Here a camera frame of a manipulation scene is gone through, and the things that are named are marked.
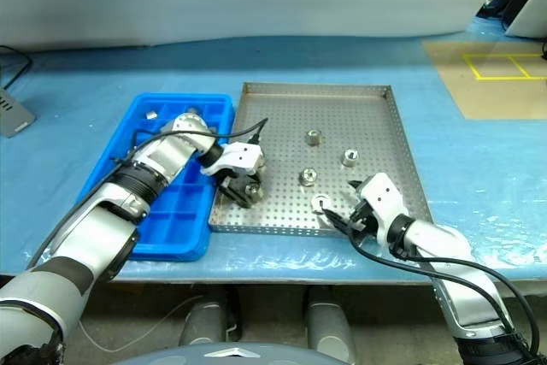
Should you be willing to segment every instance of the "blue plastic tray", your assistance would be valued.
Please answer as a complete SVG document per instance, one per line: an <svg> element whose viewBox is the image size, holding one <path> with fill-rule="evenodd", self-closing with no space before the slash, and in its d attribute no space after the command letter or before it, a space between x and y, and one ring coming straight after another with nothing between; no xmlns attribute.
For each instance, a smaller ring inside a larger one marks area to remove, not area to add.
<svg viewBox="0 0 547 365"><path fill-rule="evenodd" d="M190 108L196 109L209 126L216 127L218 133L231 131L234 113L229 96L142 94L133 101L121 120L79 194L79 200L114 168L112 157L126 156L135 129L159 132L167 122ZM158 117L147 120L146 113L152 110ZM148 137L140 133L137 143ZM138 227L140 240L133 249L132 259L192 261L207 250L210 234L207 220L215 188L212 178L202 175L199 169L199 164L192 158L182 173L152 204L149 216Z"/></svg>

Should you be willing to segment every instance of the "floor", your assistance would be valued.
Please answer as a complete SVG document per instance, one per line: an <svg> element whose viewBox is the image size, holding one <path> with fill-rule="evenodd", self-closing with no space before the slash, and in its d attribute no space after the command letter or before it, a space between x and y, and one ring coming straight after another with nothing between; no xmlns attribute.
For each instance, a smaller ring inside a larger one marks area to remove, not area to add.
<svg viewBox="0 0 547 365"><path fill-rule="evenodd" d="M211 286L100 285L83 316L88 333L103 347L116 349L154 326L186 298ZM243 306L243 341L305 346L302 323L305 286L239 286ZM456 347L429 286L340 286L334 289L344 307L360 365L459 364ZM547 297L529 297L547 330ZM515 300L506 300L517 326L527 332ZM103 352L78 328L68 339L66 364L102 364L176 346L188 306L181 307L153 332L124 350ZM542 343L542 351L547 344Z"/></svg>

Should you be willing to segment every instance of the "cardboard sheet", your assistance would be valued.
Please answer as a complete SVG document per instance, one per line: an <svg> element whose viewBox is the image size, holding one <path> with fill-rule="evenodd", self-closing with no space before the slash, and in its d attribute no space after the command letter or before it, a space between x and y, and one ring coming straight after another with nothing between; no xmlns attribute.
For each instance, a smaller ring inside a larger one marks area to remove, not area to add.
<svg viewBox="0 0 547 365"><path fill-rule="evenodd" d="M547 119L547 61L530 42L422 42L467 119Z"/></svg>

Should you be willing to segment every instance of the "gray device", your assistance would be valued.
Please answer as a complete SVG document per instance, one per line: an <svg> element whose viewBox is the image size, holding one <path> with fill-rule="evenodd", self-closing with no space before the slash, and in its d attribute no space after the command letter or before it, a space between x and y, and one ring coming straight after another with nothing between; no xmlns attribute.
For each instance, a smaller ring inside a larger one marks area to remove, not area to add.
<svg viewBox="0 0 547 365"><path fill-rule="evenodd" d="M13 137L35 120L30 111L0 88L0 134Z"/></svg>

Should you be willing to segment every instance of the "metal cylinder part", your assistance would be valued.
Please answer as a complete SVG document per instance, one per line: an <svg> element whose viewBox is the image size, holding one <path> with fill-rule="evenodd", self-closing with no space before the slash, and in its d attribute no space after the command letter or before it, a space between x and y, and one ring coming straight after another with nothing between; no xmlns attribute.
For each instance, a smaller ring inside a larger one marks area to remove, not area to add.
<svg viewBox="0 0 547 365"><path fill-rule="evenodd" d="M308 132L306 132L306 143L308 143L308 145L319 145L321 144L321 141L323 140L323 135L321 134L321 131L320 130L308 130Z"/></svg>
<svg viewBox="0 0 547 365"><path fill-rule="evenodd" d="M304 187L311 187L317 181L317 172L313 168L305 168L298 175L298 182Z"/></svg>
<svg viewBox="0 0 547 365"><path fill-rule="evenodd" d="M342 156L342 164L346 167L354 167L359 161L359 151L356 149L348 149Z"/></svg>

